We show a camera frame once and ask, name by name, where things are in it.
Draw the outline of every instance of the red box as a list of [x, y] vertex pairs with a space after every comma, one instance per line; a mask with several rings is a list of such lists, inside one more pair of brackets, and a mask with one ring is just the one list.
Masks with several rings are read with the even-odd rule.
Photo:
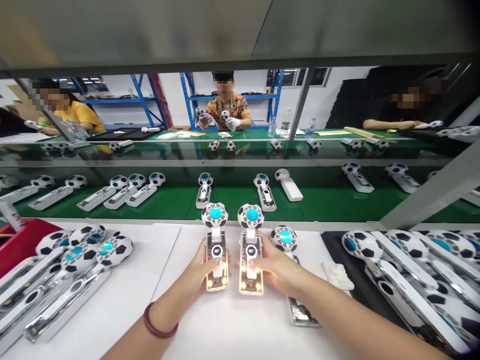
[[25, 226], [15, 234], [14, 229], [7, 225], [0, 234], [15, 234], [0, 246], [0, 278], [26, 258], [37, 255], [35, 247], [45, 235], [62, 230], [52, 223], [34, 218], [23, 219]]

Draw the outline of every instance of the red bracelet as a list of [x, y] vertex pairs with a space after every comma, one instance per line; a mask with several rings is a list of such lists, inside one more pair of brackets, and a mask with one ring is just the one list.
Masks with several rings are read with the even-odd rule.
[[179, 328], [179, 323], [177, 322], [173, 330], [170, 332], [163, 332], [155, 328], [155, 326], [153, 326], [152, 322], [150, 321], [150, 308], [152, 307], [153, 304], [154, 304], [153, 302], [148, 304], [148, 306], [145, 308], [145, 311], [143, 312], [143, 322], [145, 323], [146, 329], [150, 332], [150, 334], [152, 334], [156, 338], [159, 338], [159, 339], [171, 338], [177, 332], [177, 329]]

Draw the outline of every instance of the plastic bottle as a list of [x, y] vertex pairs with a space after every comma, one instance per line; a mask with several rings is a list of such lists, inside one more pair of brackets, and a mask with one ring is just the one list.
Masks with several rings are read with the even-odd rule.
[[283, 121], [281, 122], [281, 127], [280, 127], [281, 138], [286, 139], [289, 137], [289, 129], [290, 129], [291, 121], [292, 121], [292, 109], [288, 108], [286, 110], [285, 116], [283, 117]]
[[268, 136], [270, 138], [273, 138], [277, 134], [276, 130], [277, 130], [277, 117], [273, 116], [271, 118], [270, 126], [268, 127]]
[[310, 124], [308, 124], [308, 128], [305, 130], [305, 137], [306, 138], [311, 138], [312, 137], [316, 124], [317, 124], [317, 118], [312, 117], [311, 120], [310, 120]]

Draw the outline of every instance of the storage rack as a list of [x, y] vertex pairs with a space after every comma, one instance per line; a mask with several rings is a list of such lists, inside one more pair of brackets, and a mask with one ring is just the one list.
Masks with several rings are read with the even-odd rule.
[[[271, 117], [277, 117], [277, 112], [279, 110], [279, 103], [280, 103], [280, 94], [282, 93], [282, 85], [284, 82], [284, 72], [285, 69], [277, 69], [273, 74], [273, 78], [271, 80], [270, 86], [270, 93], [265, 94], [255, 94], [255, 95], [245, 95], [245, 99], [247, 100], [268, 100], [268, 113], [266, 115], [266, 122], [270, 122]], [[190, 89], [187, 90], [187, 83], [185, 82], [185, 78], [188, 81], [188, 87]], [[275, 83], [278, 79], [278, 86], [275, 90]], [[198, 101], [210, 101], [215, 99], [215, 96], [193, 96], [195, 94], [195, 83], [194, 83], [194, 75], [192, 72], [181, 72], [180, 73], [180, 80], [181, 80], [181, 87], [183, 89], [183, 96], [185, 97], [186, 103], [186, 110], [188, 111], [188, 118], [190, 119], [190, 126], [192, 130], [201, 130], [199, 126], [196, 126], [196, 116], [195, 116], [195, 109], [199, 106]], [[272, 110], [272, 102], [275, 100], [275, 107]], [[252, 123], [252, 128], [255, 129], [268, 129], [268, 126], [265, 125], [255, 125]]]
[[[155, 87], [155, 82], [152, 74], [147, 74], [148, 81], [150, 82], [150, 87], [151, 91], [153, 92], [153, 97], [145, 97], [142, 94], [142, 81], [144, 79], [144, 74], [140, 74], [139, 79], [137, 80], [137, 77], [135, 74], [130, 75], [131, 80], [133, 81], [133, 86], [135, 86], [135, 90], [138, 94], [138, 98], [113, 98], [113, 99], [93, 99], [93, 100], [81, 100], [82, 103], [87, 104], [93, 111], [94, 108], [92, 105], [95, 104], [141, 104], [143, 107], [143, 110], [145, 111], [146, 117], [148, 118], [148, 122], [150, 123], [150, 126], [153, 128], [155, 127], [154, 121], [152, 117], [157, 119], [160, 122], [160, 125], [164, 126], [165, 129], [168, 129], [168, 125], [166, 122], [166, 117], [164, 114], [164, 111], [162, 109], [162, 104], [160, 102], [159, 94], [157, 92], [157, 88]], [[82, 90], [81, 86], [79, 85], [78, 81], [75, 79], [75, 77], [70, 78], [73, 84], [76, 87], [76, 90], [80, 93], [80, 95], [85, 95], [85, 92]], [[158, 107], [158, 111], [160, 112], [160, 117], [155, 115], [152, 111], [150, 111], [147, 102], [149, 101], [154, 101]]]

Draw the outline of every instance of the orange patterned shirt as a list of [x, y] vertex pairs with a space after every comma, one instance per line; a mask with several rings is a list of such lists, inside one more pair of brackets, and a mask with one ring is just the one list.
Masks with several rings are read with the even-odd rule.
[[[220, 97], [210, 100], [206, 107], [206, 112], [213, 116], [218, 129], [221, 131], [230, 131], [225, 120], [222, 119], [224, 103]], [[230, 117], [236, 119], [246, 119], [250, 117], [250, 109], [244, 96], [234, 93], [233, 99], [230, 99]]]

